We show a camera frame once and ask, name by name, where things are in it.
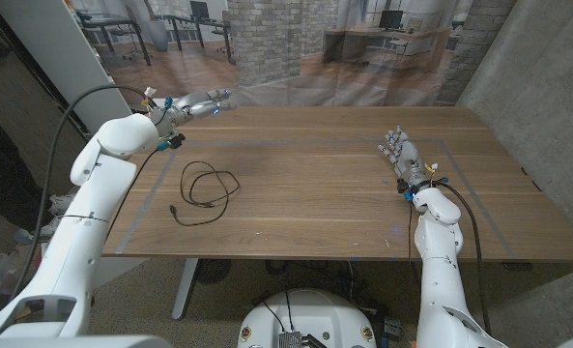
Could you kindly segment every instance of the brick wall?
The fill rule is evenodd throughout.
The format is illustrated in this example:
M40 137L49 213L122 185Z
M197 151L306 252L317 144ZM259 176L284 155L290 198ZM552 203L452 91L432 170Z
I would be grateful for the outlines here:
M339 0L302 0L301 54L323 50L325 30L335 28Z
M455 104L517 0L473 0L436 104Z
M239 84L301 73L303 0L228 0Z

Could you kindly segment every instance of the printed backdrop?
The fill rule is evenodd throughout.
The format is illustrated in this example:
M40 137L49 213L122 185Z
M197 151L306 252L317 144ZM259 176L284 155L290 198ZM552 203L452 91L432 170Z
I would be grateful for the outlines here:
M69 4L82 17L76 18L81 26L111 19L137 23L139 30L129 24L108 25L103 31L86 25L83 30L116 83L142 90L154 87L157 97L229 88L240 105L432 105L471 2L71 0ZM203 18L192 20L194 12ZM390 31L380 28L388 25ZM124 96L137 102L132 94Z

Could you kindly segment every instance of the desk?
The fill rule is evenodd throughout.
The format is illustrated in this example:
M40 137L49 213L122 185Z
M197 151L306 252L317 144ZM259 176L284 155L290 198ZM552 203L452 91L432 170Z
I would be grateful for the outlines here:
M398 124L471 205L485 261L573 262L572 226L474 113L458 107L239 107L194 120L182 129L184 145L157 153L140 174L103 254L189 258L174 317L197 258L407 260L409 205L377 148ZM192 160L231 171L241 189L218 221L182 227L170 204L187 221L219 210L181 199L181 171ZM446 196L462 210L460 259L474 261L469 216Z
M196 24L196 33L198 34L198 41L200 42L200 46L202 48L205 47L205 43L202 41L202 33L200 32L200 25L208 25L208 26L213 26L215 28L222 28L224 32L223 33L224 41L226 43L226 54L228 56L228 62L230 64L235 64L235 60L232 58L230 54L230 41L228 39L228 29L230 28L230 25L219 21L209 21L192 17L187 18L171 14L160 14L156 15L156 17L160 19L169 20L172 23L172 28L174 29L174 36L177 39L177 46L179 47L179 50L183 49L181 48L181 39L179 38L179 30L177 30L177 20L184 21L186 23Z
M112 42L110 41L110 37L108 36L108 32L107 30L105 30L105 27L112 25L133 26L133 31L137 33L138 41L140 42L140 47L142 47L142 54L144 55L144 60L147 62L148 66L151 66L151 58L149 58L149 52L147 52L147 48L144 45L144 41L142 40L142 35L140 35L140 27L138 26L138 23L136 23L134 20L123 17L121 15L105 14L104 19L85 20L82 17L80 17L80 21L82 22L82 26L85 29L100 28L101 33L105 38L105 42L108 44L108 48L112 52L114 52L114 47L112 46Z
M425 40L428 38L435 38L434 48L430 59L426 64L425 70L431 72L438 68L441 59L443 59L444 48L449 40L451 34L451 27L437 28L427 32L414 32L412 34L400 31L386 31L378 27L378 24L362 23L356 24L348 28L330 29L325 31L325 47L324 47L324 61L342 59L344 51L344 41L347 36L358 37L358 43L353 47L353 52L349 52L353 56L363 53L368 46L370 38L395 38L403 39L409 42L418 40Z

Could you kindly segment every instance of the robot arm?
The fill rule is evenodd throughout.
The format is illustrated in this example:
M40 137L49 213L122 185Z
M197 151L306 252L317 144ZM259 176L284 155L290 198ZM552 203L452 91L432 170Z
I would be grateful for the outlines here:
M458 225L460 209L430 186L414 142L399 126L385 138L388 147L379 145L379 149L394 165L398 191L407 192L407 199L422 213L415 231L415 245L423 262L417 346L506 347L483 331L467 309L458 269L458 253L464 243Z
M194 117L234 108L224 101L227 98L224 90L193 94L169 107L154 109L152 118L133 114L101 126L73 163L71 179L81 188L61 218L37 273L0 311L0 338L86 333L93 279L110 220L136 170L126 159L141 150L155 149L160 141L177 148L182 137L176 127ZM43 304L41 321L17 323L17 314L33 302Z

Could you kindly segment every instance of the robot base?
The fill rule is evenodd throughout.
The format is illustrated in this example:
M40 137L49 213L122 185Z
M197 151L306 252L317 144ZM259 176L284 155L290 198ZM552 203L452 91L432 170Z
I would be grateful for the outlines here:
M295 333L290 334L292 330L286 293L281 292L267 299L266 303L284 325L286 333L282 333L279 322L265 305L258 304L245 317L237 346L299 348L305 344L318 348L376 347L370 322L348 301L318 289L288 290L288 298Z

